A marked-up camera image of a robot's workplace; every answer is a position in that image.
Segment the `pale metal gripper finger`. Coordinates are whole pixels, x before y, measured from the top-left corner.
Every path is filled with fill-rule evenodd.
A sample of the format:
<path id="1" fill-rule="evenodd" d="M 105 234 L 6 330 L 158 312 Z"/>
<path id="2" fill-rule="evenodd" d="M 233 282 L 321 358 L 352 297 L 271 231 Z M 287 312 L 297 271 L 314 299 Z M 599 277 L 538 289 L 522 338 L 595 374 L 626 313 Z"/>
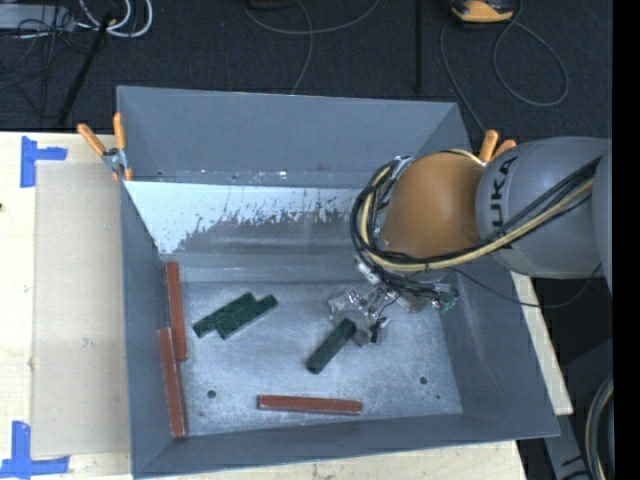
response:
<path id="1" fill-rule="evenodd" d="M 329 320 L 338 325 L 345 318 L 358 315 L 357 292 L 355 290 L 345 290 L 328 300 Z"/>
<path id="2" fill-rule="evenodd" d="M 375 322 L 366 322 L 364 325 L 357 326 L 354 332 L 354 342 L 358 346 L 381 344 L 388 324 L 387 317 L 380 317 Z"/>

